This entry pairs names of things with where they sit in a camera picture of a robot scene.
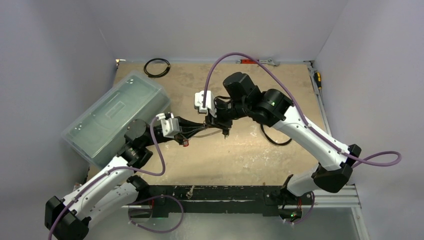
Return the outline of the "silver key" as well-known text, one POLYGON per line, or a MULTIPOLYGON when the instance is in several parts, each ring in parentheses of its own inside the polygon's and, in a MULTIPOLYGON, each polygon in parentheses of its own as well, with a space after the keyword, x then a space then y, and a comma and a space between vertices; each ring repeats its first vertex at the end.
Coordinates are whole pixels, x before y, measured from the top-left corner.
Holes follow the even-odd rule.
POLYGON ((190 188, 190 190, 186 193, 187 199, 191 199, 193 197, 193 195, 194 195, 194 189, 195 189, 195 186, 192 185, 191 188, 190 188))

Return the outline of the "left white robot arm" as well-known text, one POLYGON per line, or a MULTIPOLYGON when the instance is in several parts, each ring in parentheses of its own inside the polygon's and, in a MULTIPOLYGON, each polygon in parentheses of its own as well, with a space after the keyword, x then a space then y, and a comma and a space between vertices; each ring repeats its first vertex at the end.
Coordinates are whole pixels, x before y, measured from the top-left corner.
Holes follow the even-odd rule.
POLYGON ((45 206, 44 224, 48 239, 82 240, 95 221, 115 209, 149 199, 149 185, 138 175, 161 177, 166 163, 160 143, 176 141, 185 146, 206 123, 160 113, 150 122, 135 119, 124 134, 125 143, 101 171, 78 189, 62 198, 53 196, 45 206))

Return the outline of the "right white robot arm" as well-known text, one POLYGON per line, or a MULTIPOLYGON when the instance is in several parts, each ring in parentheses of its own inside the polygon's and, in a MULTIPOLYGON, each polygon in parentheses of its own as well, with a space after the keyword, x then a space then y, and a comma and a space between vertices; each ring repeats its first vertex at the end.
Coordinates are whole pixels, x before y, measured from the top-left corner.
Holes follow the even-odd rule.
POLYGON ((194 95, 194 107, 207 114, 211 124, 225 129, 233 120, 249 117, 287 135, 318 161, 311 170, 287 178, 280 191, 284 202, 292 204, 303 194, 318 189, 337 193, 347 184, 354 164, 347 155, 358 156, 358 146, 348 146, 329 136, 301 114, 293 100, 277 89, 261 91, 246 73, 233 73, 223 86, 229 94, 228 101, 216 99, 209 90, 194 95))

